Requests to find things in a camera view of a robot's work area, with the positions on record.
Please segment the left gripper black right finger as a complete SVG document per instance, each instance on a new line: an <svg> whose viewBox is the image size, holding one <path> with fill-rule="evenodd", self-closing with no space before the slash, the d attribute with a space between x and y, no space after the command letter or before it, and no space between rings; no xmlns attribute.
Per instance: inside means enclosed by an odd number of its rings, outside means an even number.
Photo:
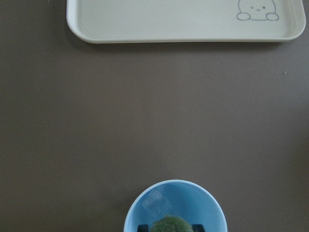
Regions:
<svg viewBox="0 0 309 232"><path fill-rule="evenodd" d="M202 224L193 224L193 232L205 232L204 226Z"/></svg>

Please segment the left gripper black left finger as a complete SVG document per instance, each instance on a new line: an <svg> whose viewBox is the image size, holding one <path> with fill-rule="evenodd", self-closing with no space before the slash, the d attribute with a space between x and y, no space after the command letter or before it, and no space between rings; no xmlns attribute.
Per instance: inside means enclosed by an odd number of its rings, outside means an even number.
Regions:
<svg viewBox="0 0 309 232"><path fill-rule="evenodd" d="M149 232L150 229L149 229L149 225L148 224L140 224L138 225L138 228L137 228L137 232Z"/></svg>

